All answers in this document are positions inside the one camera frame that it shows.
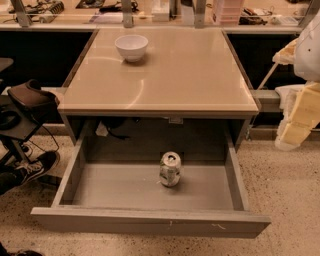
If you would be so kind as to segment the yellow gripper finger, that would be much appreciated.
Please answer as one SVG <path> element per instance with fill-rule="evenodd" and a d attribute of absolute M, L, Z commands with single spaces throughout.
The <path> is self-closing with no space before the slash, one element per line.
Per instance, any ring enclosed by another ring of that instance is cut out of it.
<path fill-rule="evenodd" d="M 295 61 L 296 44 L 297 39 L 292 40 L 285 47 L 274 54 L 272 61 L 281 65 L 293 64 Z"/>
<path fill-rule="evenodd" d="M 290 89 L 279 124 L 275 146 L 283 151 L 298 148 L 320 123 L 320 84 L 307 82 L 301 89 Z"/>

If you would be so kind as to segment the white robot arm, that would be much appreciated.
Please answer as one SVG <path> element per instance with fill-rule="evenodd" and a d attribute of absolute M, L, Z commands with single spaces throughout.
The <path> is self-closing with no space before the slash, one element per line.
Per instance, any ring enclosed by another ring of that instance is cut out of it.
<path fill-rule="evenodd" d="M 320 10 L 299 37 L 278 51 L 272 59 L 277 64 L 292 64 L 302 87 L 277 89 L 283 110 L 275 146 L 284 151 L 298 148 L 320 123 Z"/>

